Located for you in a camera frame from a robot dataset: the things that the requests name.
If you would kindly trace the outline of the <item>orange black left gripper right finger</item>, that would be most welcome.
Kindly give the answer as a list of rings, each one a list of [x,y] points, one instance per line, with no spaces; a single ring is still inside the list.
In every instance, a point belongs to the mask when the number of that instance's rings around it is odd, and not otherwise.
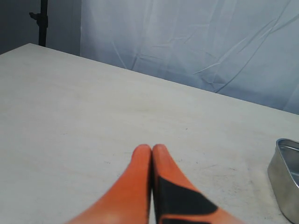
[[[184,175],[167,147],[152,149],[153,196],[158,224],[241,224],[205,197]]]

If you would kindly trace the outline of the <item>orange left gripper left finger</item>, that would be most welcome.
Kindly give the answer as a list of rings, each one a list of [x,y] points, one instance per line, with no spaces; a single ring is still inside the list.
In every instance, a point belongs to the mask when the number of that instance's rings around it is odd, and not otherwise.
[[[151,148],[142,144],[126,170],[91,207],[69,224],[147,224],[150,215]]]

